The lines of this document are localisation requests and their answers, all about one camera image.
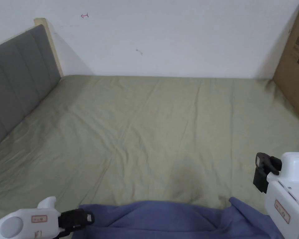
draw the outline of cardboard box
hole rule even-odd
[[[273,80],[299,114],[299,13]]]

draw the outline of red label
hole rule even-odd
[[[281,206],[280,202],[276,200],[274,202],[274,207],[277,209],[277,211],[280,213],[280,215],[284,218],[286,223],[290,223],[290,215],[287,213],[287,211]]]
[[[47,215],[36,215],[31,217],[32,223],[46,223],[48,221]]]

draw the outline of blue cloth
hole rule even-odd
[[[81,205],[92,211],[95,223],[73,239],[272,238],[278,228],[264,215],[237,198],[224,210],[190,204],[144,201],[125,206]]]

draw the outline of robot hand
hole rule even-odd
[[[0,239],[53,239],[94,223],[92,212],[75,209],[59,213],[55,197],[48,197],[36,209],[20,209],[0,219]]]

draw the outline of gray headboard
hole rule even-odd
[[[59,80],[43,25],[0,44],[0,142]]]

